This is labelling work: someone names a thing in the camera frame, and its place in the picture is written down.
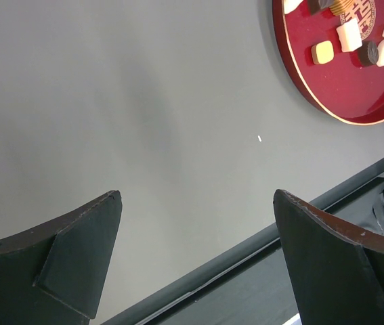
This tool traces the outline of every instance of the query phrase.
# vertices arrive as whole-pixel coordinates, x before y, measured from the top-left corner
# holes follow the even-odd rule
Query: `gold emblem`
[[[341,14],[341,24],[357,19],[362,40],[372,32],[375,24],[375,2],[374,0],[355,0],[353,7],[348,12]]]

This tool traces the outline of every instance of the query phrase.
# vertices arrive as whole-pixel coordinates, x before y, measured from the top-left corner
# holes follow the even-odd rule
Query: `gold rim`
[[[289,35],[288,35],[288,28],[286,27],[286,20],[285,20],[285,14],[283,12],[283,0],[281,0],[281,4],[282,4],[282,10],[280,11],[280,13],[282,14],[282,21],[284,23],[284,29],[285,29],[285,37],[286,37],[286,44],[288,45],[288,50],[289,50],[289,53],[291,55],[291,60],[293,61],[294,63],[294,67],[295,67],[295,70],[297,71],[297,74],[299,75],[300,79],[301,79],[301,82],[303,83],[303,85],[305,86],[307,92],[312,96],[312,98],[315,100],[315,102],[327,113],[329,114],[330,116],[334,117],[335,119],[337,120],[340,120],[341,122],[344,122],[344,123],[347,123],[347,124],[350,124],[350,125],[362,125],[362,126],[367,126],[367,125],[376,125],[376,124],[379,124],[379,123],[382,123],[384,122],[384,119],[383,120],[379,120],[377,122],[372,122],[372,123],[357,123],[357,122],[352,122],[352,121],[349,121],[349,120],[345,120],[344,118],[340,117],[340,116],[337,116],[335,113],[333,113],[331,110],[329,110],[326,106],[324,106],[320,100],[315,96],[314,92],[309,88],[309,85],[306,83],[306,80],[303,78],[303,75],[301,74],[301,71],[299,69],[299,66],[297,65],[297,61],[294,57],[294,53],[293,53],[293,48],[291,47],[291,42],[289,40]]]

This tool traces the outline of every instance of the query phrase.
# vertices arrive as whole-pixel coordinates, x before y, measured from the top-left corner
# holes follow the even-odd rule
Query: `gray table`
[[[0,238],[111,189],[107,320],[384,157],[297,92],[271,1],[0,0]]]

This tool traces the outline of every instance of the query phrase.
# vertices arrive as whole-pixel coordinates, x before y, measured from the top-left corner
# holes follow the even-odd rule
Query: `red tray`
[[[283,0],[273,0],[273,21],[282,60],[294,84],[319,110],[349,124],[371,125],[384,121],[384,67],[363,68],[357,53],[343,53],[336,32],[344,20],[359,19],[362,39],[383,39],[384,0],[355,0],[347,14],[334,16],[329,9],[311,15],[307,0],[288,15]],[[331,41],[335,58],[315,65],[311,47]]]

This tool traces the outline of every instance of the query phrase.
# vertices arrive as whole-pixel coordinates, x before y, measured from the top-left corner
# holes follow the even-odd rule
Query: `brown candy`
[[[379,60],[379,49],[373,41],[363,42],[361,48],[357,50],[360,63],[363,66],[373,66]]]

